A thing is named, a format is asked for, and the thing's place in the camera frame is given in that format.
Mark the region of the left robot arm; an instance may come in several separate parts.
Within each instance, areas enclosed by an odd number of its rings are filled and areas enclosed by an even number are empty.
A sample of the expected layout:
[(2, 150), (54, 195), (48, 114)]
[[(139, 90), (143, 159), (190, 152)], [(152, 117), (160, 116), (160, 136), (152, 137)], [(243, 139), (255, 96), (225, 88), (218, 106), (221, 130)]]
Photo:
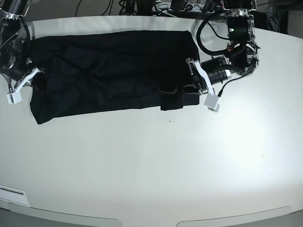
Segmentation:
[[(173, 17), (197, 14), (202, 23), (197, 29), (196, 40), (186, 38), (181, 46), (187, 50), (188, 56), (199, 58), (198, 50), (212, 56), (211, 60), (201, 63), (211, 84), (226, 81), (227, 73), (236, 73), (240, 77), (251, 74), (258, 61), (258, 45), (254, 35), (254, 16), (256, 9), (254, 0), (206, 0), (203, 4), (189, 4), (186, 0), (173, 0), (170, 3), (158, 1), (154, 5), (155, 12)], [(203, 28), (213, 19), (225, 17), (228, 26), (227, 47), (219, 51), (207, 49), (201, 40)]]

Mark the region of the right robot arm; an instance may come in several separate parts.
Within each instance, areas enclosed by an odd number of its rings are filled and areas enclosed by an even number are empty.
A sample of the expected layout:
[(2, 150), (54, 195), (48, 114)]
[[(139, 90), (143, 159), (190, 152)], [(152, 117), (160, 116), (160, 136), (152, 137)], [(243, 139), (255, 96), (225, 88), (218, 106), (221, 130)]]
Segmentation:
[(29, 57), (31, 35), (26, 14), (31, 1), (2, 0), (0, 2), (0, 74), (12, 92), (24, 81), (24, 86), (42, 90), (44, 79), (36, 79), (34, 60)]

